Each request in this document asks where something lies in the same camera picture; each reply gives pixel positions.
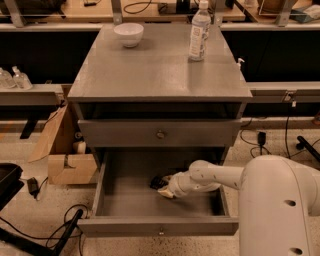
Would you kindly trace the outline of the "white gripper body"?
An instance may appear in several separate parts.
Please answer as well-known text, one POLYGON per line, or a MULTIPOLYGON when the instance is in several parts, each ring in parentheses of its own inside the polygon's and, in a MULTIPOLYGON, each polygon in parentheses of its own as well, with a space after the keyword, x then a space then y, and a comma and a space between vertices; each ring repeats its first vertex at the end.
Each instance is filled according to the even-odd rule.
POLYGON ((174 174, 168 184, 168 189, 175 197, 184 197, 195 187, 189 172, 178 172, 174 174))

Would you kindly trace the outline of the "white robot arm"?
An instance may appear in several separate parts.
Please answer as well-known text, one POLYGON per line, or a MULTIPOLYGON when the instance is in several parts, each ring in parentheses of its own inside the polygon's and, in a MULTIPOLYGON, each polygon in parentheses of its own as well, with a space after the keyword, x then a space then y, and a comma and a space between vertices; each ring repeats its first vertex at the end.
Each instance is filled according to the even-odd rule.
POLYGON ((290 159, 263 155, 243 167, 204 160, 165 178, 167 198, 214 191, 239 191, 240 256, 316 256, 308 218, 320 215, 320 173, 290 159))

